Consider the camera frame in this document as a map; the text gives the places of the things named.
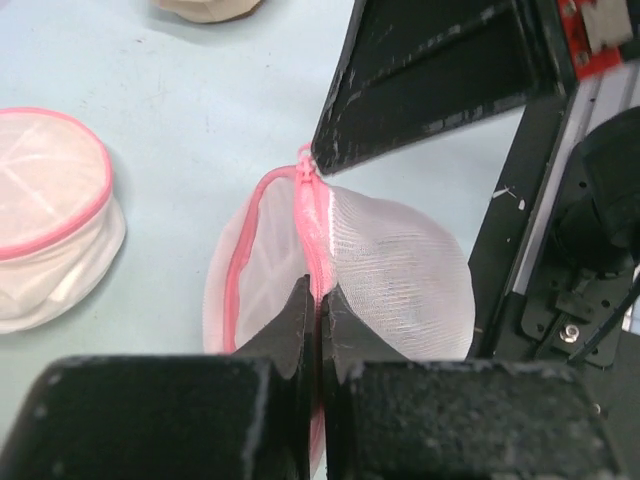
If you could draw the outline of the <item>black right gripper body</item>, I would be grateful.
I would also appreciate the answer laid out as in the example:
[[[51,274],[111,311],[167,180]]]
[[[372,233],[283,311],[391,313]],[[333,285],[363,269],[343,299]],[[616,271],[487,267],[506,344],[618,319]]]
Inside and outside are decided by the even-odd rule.
[[[555,89],[526,106],[472,251],[470,353],[606,370],[638,344],[639,5],[532,9]]]

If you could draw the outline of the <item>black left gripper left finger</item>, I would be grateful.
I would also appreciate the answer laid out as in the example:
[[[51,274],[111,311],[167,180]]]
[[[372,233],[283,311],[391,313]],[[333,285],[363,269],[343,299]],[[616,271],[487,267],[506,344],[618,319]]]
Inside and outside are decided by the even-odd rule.
[[[313,299],[230,355],[75,356],[35,381],[9,436],[13,479],[307,479]]]

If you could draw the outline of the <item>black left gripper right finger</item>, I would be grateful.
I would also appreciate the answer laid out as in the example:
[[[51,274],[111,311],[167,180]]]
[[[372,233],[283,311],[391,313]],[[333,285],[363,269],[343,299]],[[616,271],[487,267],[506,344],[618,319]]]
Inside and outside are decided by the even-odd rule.
[[[418,362],[334,289],[321,308],[331,479],[621,479],[578,374],[554,363]]]

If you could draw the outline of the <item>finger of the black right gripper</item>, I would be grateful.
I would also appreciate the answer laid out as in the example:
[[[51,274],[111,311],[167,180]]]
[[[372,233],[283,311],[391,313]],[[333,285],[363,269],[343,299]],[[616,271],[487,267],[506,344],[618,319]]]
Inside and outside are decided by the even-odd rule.
[[[312,154],[335,174],[574,82],[555,1],[358,1]]]

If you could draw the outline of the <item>pink-trimmed mesh laundry bag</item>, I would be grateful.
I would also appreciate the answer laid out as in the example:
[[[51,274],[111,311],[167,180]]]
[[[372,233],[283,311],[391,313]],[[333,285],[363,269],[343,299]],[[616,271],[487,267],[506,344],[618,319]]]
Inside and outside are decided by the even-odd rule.
[[[453,235],[410,207],[326,184],[306,154],[268,172],[223,229],[205,288],[206,352],[237,352],[279,314],[301,277],[313,299],[312,477],[327,457],[325,296],[340,289],[385,343],[418,362],[465,360],[475,301]]]

